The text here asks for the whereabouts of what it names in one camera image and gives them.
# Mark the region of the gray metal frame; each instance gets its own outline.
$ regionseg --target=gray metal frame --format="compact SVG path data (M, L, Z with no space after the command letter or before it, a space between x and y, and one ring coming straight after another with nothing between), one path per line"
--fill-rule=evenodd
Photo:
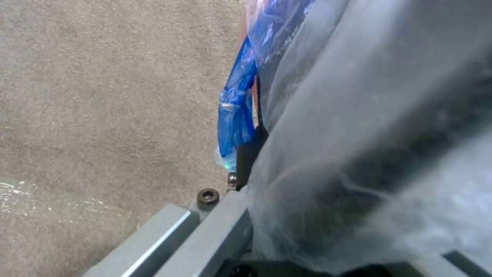
M168 204L84 277L152 276L199 223L197 213Z
M214 276L226 259L239 259L252 238L246 196L230 191L156 277Z

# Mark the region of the black part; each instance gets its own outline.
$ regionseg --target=black part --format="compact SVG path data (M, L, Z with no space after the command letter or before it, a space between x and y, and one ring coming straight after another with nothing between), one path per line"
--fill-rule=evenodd
M289 262L225 261L216 277L332 277ZM382 265L370 265L344 273L341 277L391 277Z

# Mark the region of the bolt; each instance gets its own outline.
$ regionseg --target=bolt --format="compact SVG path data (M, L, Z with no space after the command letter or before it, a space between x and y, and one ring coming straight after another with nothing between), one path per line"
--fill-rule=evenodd
M219 201L219 194L212 188L202 189L196 196L196 203L201 210L212 210Z

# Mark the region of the clear plastic wrap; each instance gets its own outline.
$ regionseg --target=clear plastic wrap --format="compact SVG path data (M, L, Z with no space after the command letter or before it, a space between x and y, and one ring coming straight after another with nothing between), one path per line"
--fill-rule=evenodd
M259 70L269 138L246 189L256 255L338 274L491 254L491 8L312 6L263 73L267 89Z

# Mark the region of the floor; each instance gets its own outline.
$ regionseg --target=floor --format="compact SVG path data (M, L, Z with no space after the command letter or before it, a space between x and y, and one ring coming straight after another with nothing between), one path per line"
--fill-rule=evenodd
M166 203L225 188L242 3L0 0L2 276L80 276Z

